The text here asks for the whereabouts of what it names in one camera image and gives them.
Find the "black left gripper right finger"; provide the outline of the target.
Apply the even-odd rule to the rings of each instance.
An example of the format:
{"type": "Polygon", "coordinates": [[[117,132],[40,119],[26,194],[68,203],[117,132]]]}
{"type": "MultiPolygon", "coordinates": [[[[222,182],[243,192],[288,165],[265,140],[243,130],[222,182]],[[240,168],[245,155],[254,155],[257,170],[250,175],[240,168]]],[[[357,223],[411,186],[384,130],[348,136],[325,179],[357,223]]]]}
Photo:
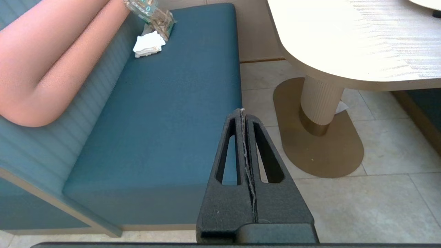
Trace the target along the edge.
{"type": "Polygon", "coordinates": [[[244,242],[318,243],[313,215],[263,123],[247,115],[246,127],[255,221],[244,225],[244,242]]]}

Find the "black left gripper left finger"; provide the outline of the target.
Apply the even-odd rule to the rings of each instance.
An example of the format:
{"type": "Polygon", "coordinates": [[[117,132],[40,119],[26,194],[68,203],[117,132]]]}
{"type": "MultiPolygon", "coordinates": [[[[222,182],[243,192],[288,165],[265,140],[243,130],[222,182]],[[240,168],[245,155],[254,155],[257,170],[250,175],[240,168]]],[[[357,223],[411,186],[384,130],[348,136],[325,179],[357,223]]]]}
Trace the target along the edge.
{"type": "Polygon", "coordinates": [[[198,243],[235,243],[237,231],[255,219],[255,190],[249,169],[243,109],[226,118],[196,223],[198,243]],[[224,185],[227,149],[234,137],[237,185],[224,185]]]}

